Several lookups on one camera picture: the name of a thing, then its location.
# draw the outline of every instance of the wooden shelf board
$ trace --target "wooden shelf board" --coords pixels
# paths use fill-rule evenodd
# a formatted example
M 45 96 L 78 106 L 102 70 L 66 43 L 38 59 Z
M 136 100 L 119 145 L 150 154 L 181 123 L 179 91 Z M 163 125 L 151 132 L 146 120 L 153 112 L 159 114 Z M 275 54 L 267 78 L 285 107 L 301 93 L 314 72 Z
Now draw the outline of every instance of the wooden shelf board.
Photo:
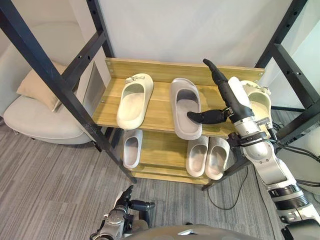
M 143 131 L 140 164 L 186 170 L 188 141 L 175 134 Z
M 156 175 L 166 175 L 174 177 L 185 177 L 185 178 L 195 178 L 189 175 L 186 168 L 184 169 L 175 169 L 175 168 L 166 168 L 166 167 L 157 167 L 157 166 L 148 166 L 139 163 L 136 168 L 131 169 L 135 173 L 144 173 L 144 174 L 156 174 Z M 195 179 L 208 179 L 207 176 L 202 175 L 196 177 Z
M 122 78 L 110 80 L 92 117 L 99 126 L 118 127 L 117 112 L 124 85 L 125 80 Z M 170 85 L 169 82 L 154 82 L 145 118 L 139 129 L 166 133 L 175 132 L 170 104 Z M 201 111 L 226 107 L 217 86 L 197 85 L 196 87 L 199 91 Z M 234 131 L 234 126 L 229 120 L 220 124 L 202 126 L 202 134 L 205 136 L 225 138 Z
M 126 79 L 138 73 L 149 74 L 155 82 L 171 83 L 175 78 L 186 78 L 195 85 L 213 86 L 211 72 L 205 64 L 159 62 L 138 59 L 106 58 L 112 78 Z M 256 81 L 265 70 L 242 66 L 217 66 L 229 79 L 236 76 L 241 81 Z
M 132 175 L 136 178 L 141 178 L 141 179 L 154 179 L 154 180 L 163 180 L 163 181 L 180 182 L 180 183 L 188 183 L 188 184 L 205 185 L 209 182 L 209 179 L 203 179 L 203 178 L 167 176 L 167 175 L 150 174 L 150 173 L 143 173 L 143 172 L 133 172 Z

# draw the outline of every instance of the white armchair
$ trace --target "white armchair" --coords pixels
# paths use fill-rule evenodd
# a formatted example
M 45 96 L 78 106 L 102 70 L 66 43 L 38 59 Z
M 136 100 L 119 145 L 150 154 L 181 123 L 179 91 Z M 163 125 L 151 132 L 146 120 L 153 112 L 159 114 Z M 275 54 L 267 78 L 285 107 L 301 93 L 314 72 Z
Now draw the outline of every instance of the white armchair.
M 46 23 L 31 31 L 49 58 L 65 66 L 85 45 L 75 23 Z M 5 123 L 17 132 L 49 143 L 74 145 L 91 141 L 65 106 L 52 112 L 38 100 L 16 93 L 31 69 L 12 44 L 0 58 L 0 116 Z M 104 90 L 105 85 L 92 62 L 82 74 L 76 91 L 78 100 L 91 116 Z

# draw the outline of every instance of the white wall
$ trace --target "white wall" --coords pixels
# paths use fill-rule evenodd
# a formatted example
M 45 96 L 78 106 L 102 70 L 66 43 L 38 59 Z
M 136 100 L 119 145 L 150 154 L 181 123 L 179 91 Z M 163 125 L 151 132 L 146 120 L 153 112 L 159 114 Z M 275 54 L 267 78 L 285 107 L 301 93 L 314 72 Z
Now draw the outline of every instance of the white wall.
M 320 20 L 297 48 L 292 59 L 320 94 Z M 269 89 L 273 106 L 304 108 L 282 72 L 276 75 Z
M 12 0 L 29 27 L 52 22 L 77 23 L 73 10 L 67 0 Z M 0 55 L 10 41 L 0 30 Z
M 319 86 L 319 33 L 315 27 L 320 21 L 320 1 L 308 0 L 294 25 L 282 41 L 282 45 L 292 56 L 314 87 Z M 271 90 L 273 106 L 303 108 L 294 90 L 272 58 L 265 68 L 259 84 Z
M 116 57 L 253 67 L 291 0 L 100 0 Z

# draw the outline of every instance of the robotic arm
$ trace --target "robotic arm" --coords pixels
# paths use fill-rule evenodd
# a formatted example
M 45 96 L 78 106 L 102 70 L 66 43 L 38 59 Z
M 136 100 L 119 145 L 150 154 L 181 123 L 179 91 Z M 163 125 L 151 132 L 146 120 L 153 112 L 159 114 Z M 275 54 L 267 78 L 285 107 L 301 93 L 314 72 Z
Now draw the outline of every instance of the robotic arm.
M 282 229 L 284 237 L 319 239 L 319 214 L 297 186 L 286 164 L 276 157 L 273 145 L 268 140 L 263 140 L 266 134 L 261 131 L 261 124 L 266 124 L 271 136 L 276 140 L 272 124 L 268 119 L 256 121 L 249 98 L 236 77 L 228 81 L 211 61 L 204 59 L 203 62 L 211 70 L 212 79 L 218 86 L 227 108 L 222 111 L 188 112 L 188 117 L 203 124 L 225 122 L 229 117 L 238 132 L 231 133 L 229 138 L 234 147 L 241 147 L 245 157 L 253 163 L 259 173 L 276 206 L 280 220 L 287 224 Z

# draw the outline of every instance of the white slipper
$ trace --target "white slipper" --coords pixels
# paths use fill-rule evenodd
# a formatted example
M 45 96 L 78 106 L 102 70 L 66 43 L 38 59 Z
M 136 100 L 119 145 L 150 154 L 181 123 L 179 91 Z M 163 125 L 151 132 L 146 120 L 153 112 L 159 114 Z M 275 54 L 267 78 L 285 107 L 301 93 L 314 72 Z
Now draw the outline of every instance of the white slipper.
M 153 90 L 154 82 L 148 74 L 139 73 L 125 80 L 116 115 L 120 128 L 132 130 L 143 123 Z
M 201 111 L 197 87 L 186 78 L 175 78 L 170 86 L 170 101 L 176 135 L 185 140 L 198 139 L 202 125 L 187 116 L 188 112 Z
M 188 141 L 186 170 L 193 177 L 200 177 L 205 172 L 208 143 L 207 136 Z
M 209 149 L 206 156 L 205 174 L 213 179 L 219 180 L 224 175 L 230 145 L 221 137 L 210 137 Z
M 254 113 L 255 120 L 264 118 L 270 119 L 270 125 L 272 126 L 271 119 L 271 100 L 269 95 L 271 94 L 267 87 L 261 87 L 253 81 L 241 81 L 245 93 L 249 97 L 251 102 L 252 111 Z M 260 125 L 262 131 L 264 131 L 268 138 L 270 134 L 264 125 Z
M 123 166 L 134 169 L 139 164 L 143 131 L 140 129 L 125 131 L 123 134 Z

